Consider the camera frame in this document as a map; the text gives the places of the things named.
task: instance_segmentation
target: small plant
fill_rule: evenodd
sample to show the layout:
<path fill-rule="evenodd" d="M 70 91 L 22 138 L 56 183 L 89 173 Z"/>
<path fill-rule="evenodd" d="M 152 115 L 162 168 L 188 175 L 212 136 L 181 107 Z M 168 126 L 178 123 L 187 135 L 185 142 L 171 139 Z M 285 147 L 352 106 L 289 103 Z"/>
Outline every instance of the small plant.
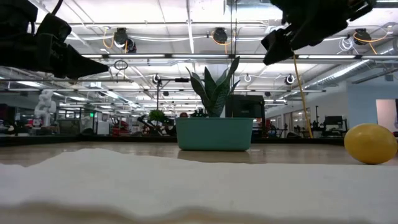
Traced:
<path fill-rule="evenodd" d="M 205 85 L 195 72 L 188 72 L 191 76 L 191 85 L 195 93 L 200 96 L 209 117 L 219 118 L 223 112 L 227 97 L 232 94 L 240 81 L 237 81 L 231 88 L 231 77 L 238 68 L 240 57 L 237 57 L 226 69 L 222 76 L 215 82 L 207 68 L 205 68 Z"/>
<path fill-rule="evenodd" d="M 165 119 L 165 115 L 164 115 L 163 111 L 161 111 L 161 110 L 152 110 L 149 113 L 149 119 L 151 121 L 163 122 L 163 120 Z"/>

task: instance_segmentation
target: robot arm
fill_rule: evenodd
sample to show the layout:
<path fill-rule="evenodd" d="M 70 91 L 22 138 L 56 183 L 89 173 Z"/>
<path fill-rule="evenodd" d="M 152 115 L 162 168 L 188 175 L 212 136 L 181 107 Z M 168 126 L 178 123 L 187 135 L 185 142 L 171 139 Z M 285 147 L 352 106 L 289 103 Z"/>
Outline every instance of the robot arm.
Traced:
<path fill-rule="evenodd" d="M 320 44 L 372 11 L 376 0 L 271 0 L 283 11 L 284 29 L 274 30 L 261 44 L 267 49 L 264 63 L 270 65 L 291 58 L 293 50 Z"/>

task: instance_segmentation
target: green leaf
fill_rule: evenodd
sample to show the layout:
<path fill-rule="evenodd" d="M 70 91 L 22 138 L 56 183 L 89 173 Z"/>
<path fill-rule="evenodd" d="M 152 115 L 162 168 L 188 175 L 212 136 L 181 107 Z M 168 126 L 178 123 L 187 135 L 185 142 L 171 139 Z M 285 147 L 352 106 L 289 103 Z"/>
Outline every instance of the green leaf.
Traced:
<path fill-rule="evenodd" d="M 205 90 L 206 94 L 208 96 L 211 96 L 216 89 L 216 83 L 214 82 L 214 79 L 211 77 L 211 74 L 207 67 L 205 67 Z"/>
<path fill-rule="evenodd" d="M 219 85 L 225 80 L 226 72 L 227 72 L 227 71 L 228 71 L 228 69 L 226 69 L 226 70 L 223 72 L 223 74 L 217 79 L 216 86 L 219 86 Z"/>
<path fill-rule="evenodd" d="M 194 72 L 191 73 L 190 70 L 188 70 L 188 72 L 191 75 L 192 88 L 195 91 L 195 93 L 197 93 L 197 95 L 200 96 L 201 102 L 203 103 L 203 106 L 205 106 L 205 108 L 211 106 L 210 100 L 209 100 L 209 98 L 206 95 L 205 87 L 203 86 L 198 74 L 196 74 Z"/>
<path fill-rule="evenodd" d="M 215 116 L 215 117 L 220 117 L 221 116 L 221 114 L 222 114 L 222 112 L 224 110 L 226 99 L 228 97 L 228 93 L 229 93 L 229 89 L 227 89 L 227 88 L 223 89 L 219 93 L 219 95 L 217 97 L 217 100 L 216 100 L 216 102 L 215 102 L 215 104 L 213 106 L 213 109 L 211 111 L 212 116 Z"/>
<path fill-rule="evenodd" d="M 221 93 L 222 91 L 226 91 L 225 94 L 228 94 L 228 93 L 229 93 L 229 83 L 230 83 L 230 80 L 231 80 L 231 77 L 232 77 L 234 71 L 236 71 L 236 69 L 237 69 L 237 67 L 238 67 L 239 59 L 240 59 L 240 57 L 237 57 L 237 58 L 232 62 L 232 65 L 231 65 L 231 68 L 229 69 L 228 75 L 225 77 L 224 81 L 221 82 L 220 85 L 218 85 L 217 88 L 216 88 L 216 90 L 213 92 L 213 94 L 212 94 L 212 96 L 211 96 L 211 98 L 210 98 L 210 101 L 211 101 L 211 104 L 212 104 L 212 105 L 215 105 L 215 104 L 216 104 L 216 101 L 217 101 L 217 99 L 218 99 L 218 95 L 220 95 L 220 93 Z"/>
<path fill-rule="evenodd" d="M 234 92 L 234 90 L 235 90 L 235 88 L 238 86 L 239 82 L 240 82 L 240 80 L 237 81 L 237 82 L 232 86 L 232 88 L 231 88 L 231 90 L 229 91 L 228 95 L 230 95 L 230 94 L 232 94 L 232 93 Z"/>

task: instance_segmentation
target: black monitor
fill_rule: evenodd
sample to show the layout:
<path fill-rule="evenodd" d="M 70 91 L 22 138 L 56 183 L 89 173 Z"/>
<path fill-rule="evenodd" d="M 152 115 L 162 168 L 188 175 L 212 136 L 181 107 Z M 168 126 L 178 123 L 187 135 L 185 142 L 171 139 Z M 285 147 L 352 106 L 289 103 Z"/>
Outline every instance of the black monitor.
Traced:
<path fill-rule="evenodd" d="M 262 96 L 230 95 L 225 105 L 227 118 L 265 118 Z"/>
<path fill-rule="evenodd" d="M 326 116 L 323 125 L 342 125 L 343 117 L 342 116 Z"/>

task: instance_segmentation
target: snake plant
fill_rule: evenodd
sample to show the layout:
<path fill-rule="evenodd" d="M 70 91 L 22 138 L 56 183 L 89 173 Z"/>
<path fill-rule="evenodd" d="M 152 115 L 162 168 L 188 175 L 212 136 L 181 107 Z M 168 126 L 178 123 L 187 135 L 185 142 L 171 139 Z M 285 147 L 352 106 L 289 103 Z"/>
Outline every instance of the snake plant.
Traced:
<path fill-rule="evenodd" d="M 205 106 L 209 117 L 219 118 L 223 112 L 227 97 L 233 93 L 234 89 L 238 85 L 239 81 L 234 83 L 231 87 L 231 77 L 238 68 L 240 57 L 234 59 L 231 67 L 226 69 L 222 76 L 214 81 L 207 68 L 205 68 L 205 81 L 204 85 L 199 75 L 195 72 L 191 72 L 188 68 L 188 72 L 191 76 L 191 85 L 195 93 L 200 96 L 203 106 Z"/>

